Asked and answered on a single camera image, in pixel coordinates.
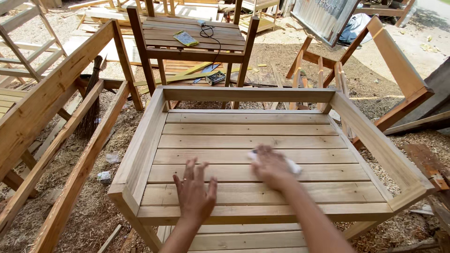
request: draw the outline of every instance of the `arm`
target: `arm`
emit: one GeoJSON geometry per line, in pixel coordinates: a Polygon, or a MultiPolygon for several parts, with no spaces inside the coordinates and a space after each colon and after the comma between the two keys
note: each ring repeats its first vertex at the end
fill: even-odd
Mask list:
{"type": "Polygon", "coordinates": [[[342,233],[322,213],[307,191],[289,172],[284,157],[273,153],[271,147],[263,145],[258,146],[257,154],[258,162],[252,163],[253,171],[270,188],[280,191],[294,209],[309,251],[354,253],[342,233]]]}
{"type": "Polygon", "coordinates": [[[208,192],[206,192],[204,189],[204,170],[208,163],[203,163],[194,168],[196,161],[197,158],[186,161],[183,183],[180,182],[177,175],[173,175],[180,202],[181,216],[160,253],[187,252],[198,229],[211,215],[216,205],[217,179],[211,177],[208,192]]]}

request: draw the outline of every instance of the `power cord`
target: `power cord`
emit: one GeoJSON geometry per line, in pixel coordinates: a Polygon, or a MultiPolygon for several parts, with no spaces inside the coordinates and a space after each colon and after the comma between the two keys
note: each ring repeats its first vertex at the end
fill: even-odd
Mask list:
{"type": "Polygon", "coordinates": [[[217,43],[219,43],[219,51],[217,52],[216,57],[215,57],[214,60],[212,61],[212,66],[214,67],[214,63],[215,63],[217,57],[219,56],[219,53],[221,52],[222,44],[220,43],[220,41],[218,41],[218,40],[216,40],[215,38],[212,37],[212,36],[214,35],[214,30],[213,30],[213,28],[216,28],[215,26],[202,25],[201,28],[202,28],[202,31],[200,32],[200,36],[202,36],[202,37],[204,37],[204,38],[211,38],[211,39],[217,41],[217,43]],[[208,35],[205,31],[210,30],[210,29],[211,29],[211,31],[212,31],[212,34],[211,34],[211,35],[208,35]]]}

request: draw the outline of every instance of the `sawdust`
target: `sawdust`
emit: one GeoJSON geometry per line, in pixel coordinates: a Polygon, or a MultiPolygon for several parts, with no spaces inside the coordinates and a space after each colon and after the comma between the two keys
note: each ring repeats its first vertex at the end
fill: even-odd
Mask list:
{"type": "MultiPolygon", "coordinates": [[[[50,10],[50,14],[47,15],[52,28],[55,30],[58,38],[63,44],[67,41],[70,32],[74,30],[78,24],[78,19],[75,16],[62,18],[62,16],[67,16],[72,12],[66,9],[67,5],[68,4],[65,4],[64,7],[59,9],[52,9],[50,10]]],[[[30,23],[40,22],[40,20],[35,19],[32,19],[30,23]]],[[[246,81],[252,81],[252,79],[257,80],[258,77],[272,73],[270,61],[275,62],[278,72],[282,76],[285,76],[288,72],[304,39],[302,39],[301,36],[297,38],[298,33],[295,33],[294,36],[289,36],[289,33],[293,32],[293,28],[285,27],[282,20],[283,19],[279,19],[277,21],[278,26],[275,28],[274,32],[266,31],[258,34],[256,44],[253,47],[250,65],[266,63],[269,67],[259,68],[260,72],[257,73],[257,75],[250,74],[253,72],[248,72],[249,74],[247,74],[246,81]]],[[[46,39],[41,35],[41,30],[42,29],[35,29],[34,26],[26,25],[24,26],[24,30],[18,30],[17,34],[13,35],[17,36],[15,38],[21,39],[21,41],[43,43],[46,39]]],[[[311,44],[309,51],[333,60],[338,60],[345,49],[340,46],[330,48],[323,43],[314,42],[311,44]]],[[[33,63],[38,64],[40,63],[39,60],[40,59],[37,59],[36,62],[33,63]]],[[[306,62],[304,63],[303,68],[307,73],[308,82],[314,87],[317,87],[317,79],[315,77],[318,70],[317,65],[306,62]]],[[[85,72],[89,73],[91,72],[91,69],[92,66],[89,66],[86,68],[85,72]]],[[[132,69],[135,73],[136,81],[145,80],[141,67],[132,66],[132,69]]],[[[350,92],[355,92],[355,95],[351,95],[351,98],[354,99],[353,102],[370,119],[376,120],[402,99],[401,91],[395,83],[371,71],[355,58],[351,57],[345,64],[344,69],[347,74],[347,85],[349,90],[350,92]]],[[[155,78],[159,78],[158,70],[154,70],[153,73],[155,78]]],[[[325,69],[325,76],[327,76],[328,73],[329,70],[325,69]]],[[[100,76],[117,79],[124,78],[120,69],[120,64],[111,62],[108,62],[106,66],[102,67],[100,76]]],[[[112,97],[113,94],[109,92],[103,92],[100,95],[102,114],[108,107],[112,97]]],[[[144,103],[147,102],[148,99],[148,94],[142,96],[142,101],[144,103]]],[[[127,104],[130,106],[130,109],[123,110],[117,118],[114,125],[116,132],[100,152],[94,168],[86,180],[74,211],[65,226],[55,252],[96,252],[109,237],[117,224],[122,224],[124,227],[121,229],[119,236],[107,249],[107,252],[119,252],[130,232],[130,225],[107,197],[106,193],[109,186],[104,186],[96,181],[96,175],[99,172],[110,171],[112,175],[114,175],[119,165],[107,163],[105,161],[105,155],[112,151],[117,151],[120,154],[120,157],[123,157],[142,117],[142,112],[134,110],[131,101],[128,101],[127,104]]],[[[282,109],[283,107],[283,104],[279,103],[277,109],[282,109]]],[[[181,101],[177,108],[219,109],[221,108],[221,102],[181,101]]],[[[262,102],[240,103],[240,109],[263,108],[262,102]]],[[[310,108],[315,108],[315,104],[311,104],[310,108]]],[[[38,140],[45,140],[59,119],[60,117],[56,116],[42,131],[38,140]]],[[[401,145],[407,143],[425,143],[444,165],[447,167],[450,165],[450,138],[448,136],[443,136],[436,131],[424,131],[416,134],[392,136],[389,138],[399,148],[401,148],[401,145]]],[[[29,249],[29,245],[35,239],[40,226],[44,222],[46,215],[53,204],[53,200],[50,198],[52,192],[54,192],[55,189],[61,189],[64,186],[86,144],[87,143],[84,140],[77,140],[74,137],[69,138],[36,186],[37,190],[40,192],[38,197],[36,199],[27,200],[26,205],[15,218],[11,229],[0,241],[0,252],[23,252],[24,250],[29,249]]],[[[360,150],[360,153],[387,187],[389,192],[393,195],[399,194],[400,190],[398,186],[381,168],[370,152],[366,149],[362,149],[360,150]]],[[[445,171],[444,174],[450,176],[449,171],[445,171]]],[[[9,189],[3,184],[1,184],[0,187],[1,201],[5,199],[9,189]]],[[[419,208],[423,203],[424,201],[420,201],[410,209],[419,208]]],[[[351,223],[337,223],[336,226],[343,230],[350,224],[351,223]]],[[[353,246],[358,252],[376,252],[395,246],[417,243],[432,237],[433,232],[436,229],[439,229],[436,218],[419,214],[410,214],[406,210],[382,223],[377,228],[372,229],[364,236],[354,240],[353,246]]],[[[130,247],[136,247],[137,252],[150,252],[138,235],[134,236],[130,247]]]]}

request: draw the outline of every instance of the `ground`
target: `ground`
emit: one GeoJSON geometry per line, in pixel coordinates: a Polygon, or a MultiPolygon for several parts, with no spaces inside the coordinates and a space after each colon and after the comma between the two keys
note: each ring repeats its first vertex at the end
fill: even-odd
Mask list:
{"type": "MultiPolygon", "coordinates": [[[[424,0],[419,1],[417,15],[413,16],[410,23],[405,28],[396,28],[392,25],[386,25],[386,29],[391,33],[399,47],[405,52],[411,64],[417,69],[422,77],[428,76],[442,62],[446,55],[450,54],[448,13],[446,4],[438,0],[428,0],[433,4],[441,4],[436,9],[435,5],[423,6],[424,0]],[[426,37],[432,35],[431,42],[426,41],[426,37]],[[441,51],[437,53],[425,52],[420,48],[420,44],[429,43],[437,46],[441,51]]],[[[62,8],[51,9],[46,16],[55,30],[58,38],[64,44],[69,38],[69,34],[76,29],[79,20],[75,15],[66,17],[73,12],[67,9],[69,3],[65,3],[62,8]]],[[[265,82],[267,76],[272,75],[270,61],[275,62],[278,71],[285,76],[297,52],[299,51],[306,34],[305,32],[296,32],[293,28],[285,26],[286,19],[281,18],[277,21],[274,31],[265,31],[257,35],[255,45],[252,51],[250,65],[266,63],[268,67],[260,67],[259,73],[253,70],[247,73],[249,81],[265,82]]],[[[29,21],[25,26],[11,33],[15,41],[24,41],[31,43],[43,43],[49,35],[45,32],[45,27],[38,18],[29,21]]],[[[380,55],[377,55],[374,43],[368,42],[363,45],[361,50],[357,50],[353,57],[345,64],[344,69],[347,75],[347,83],[352,101],[360,110],[371,120],[384,115],[393,105],[399,102],[403,96],[395,80],[386,71],[386,65],[380,55]]],[[[345,48],[336,46],[330,48],[325,43],[313,40],[308,49],[311,52],[324,57],[338,60],[345,51],[345,48]]],[[[11,56],[5,48],[0,48],[0,52],[5,56],[11,56]]],[[[41,63],[43,59],[38,58],[33,62],[34,66],[41,63]]],[[[305,63],[304,68],[308,74],[308,82],[317,86],[315,73],[317,66],[312,63],[305,63]]],[[[85,72],[91,72],[92,67],[88,67],[85,72]]],[[[137,81],[144,80],[141,67],[132,67],[137,81]]],[[[155,76],[159,77],[159,72],[154,71],[155,76]]],[[[119,63],[107,62],[102,66],[101,77],[123,79],[123,73],[119,63]]],[[[105,91],[100,95],[102,113],[109,105],[112,94],[105,91]]],[[[142,97],[146,102],[148,95],[142,97]]],[[[97,173],[110,171],[113,175],[118,168],[118,164],[109,164],[105,160],[105,155],[112,151],[117,151],[122,158],[128,147],[128,144],[135,132],[142,112],[134,110],[133,103],[126,103],[129,108],[124,108],[114,125],[116,132],[112,135],[109,142],[98,156],[92,172],[86,180],[85,186],[75,205],[74,211],[67,222],[60,242],[55,252],[96,252],[100,246],[109,237],[117,224],[122,224],[119,236],[109,246],[107,252],[119,252],[126,236],[130,232],[130,226],[123,216],[116,210],[107,196],[108,186],[97,182],[97,173]]],[[[219,108],[220,103],[195,103],[181,102],[178,108],[219,108]]],[[[259,103],[241,103],[241,108],[262,109],[262,102],[259,103]]],[[[49,125],[43,130],[38,140],[45,140],[51,129],[59,120],[56,116],[49,125]]],[[[436,131],[422,131],[416,134],[407,134],[404,136],[389,137],[398,148],[409,143],[425,143],[436,154],[439,160],[446,166],[450,166],[450,137],[444,136],[436,131]]],[[[40,226],[44,222],[48,211],[54,201],[54,194],[58,189],[64,186],[73,166],[79,159],[87,141],[71,137],[63,149],[58,153],[55,160],[51,163],[49,169],[41,178],[36,186],[40,192],[36,199],[30,199],[21,209],[15,218],[13,225],[6,236],[0,241],[0,252],[24,252],[29,249],[29,245],[36,237],[40,226]]],[[[381,179],[385,186],[393,195],[400,193],[398,187],[392,182],[390,177],[381,168],[373,156],[366,150],[360,150],[362,156],[368,164],[374,169],[376,175],[381,179]]],[[[23,170],[24,165],[19,166],[18,170],[23,170]]],[[[9,189],[0,185],[0,201],[4,200],[9,189]]],[[[425,202],[421,201],[414,205],[412,209],[419,208],[425,202]]],[[[350,224],[338,223],[339,229],[344,229],[350,224]]],[[[437,219],[430,216],[411,214],[407,211],[400,213],[394,218],[384,222],[377,228],[362,237],[353,241],[353,246],[358,252],[376,252],[382,249],[396,246],[417,243],[430,238],[433,232],[439,228],[437,219]]],[[[135,235],[132,246],[137,247],[137,252],[149,252],[143,241],[138,235],[135,235]]]]}

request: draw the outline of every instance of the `corrugated metal sheet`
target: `corrugated metal sheet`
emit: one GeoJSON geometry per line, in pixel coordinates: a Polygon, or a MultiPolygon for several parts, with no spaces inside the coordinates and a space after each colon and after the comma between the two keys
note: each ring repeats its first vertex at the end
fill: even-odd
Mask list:
{"type": "Polygon", "coordinates": [[[296,0],[292,14],[334,46],[359,0],[296,0]]]}

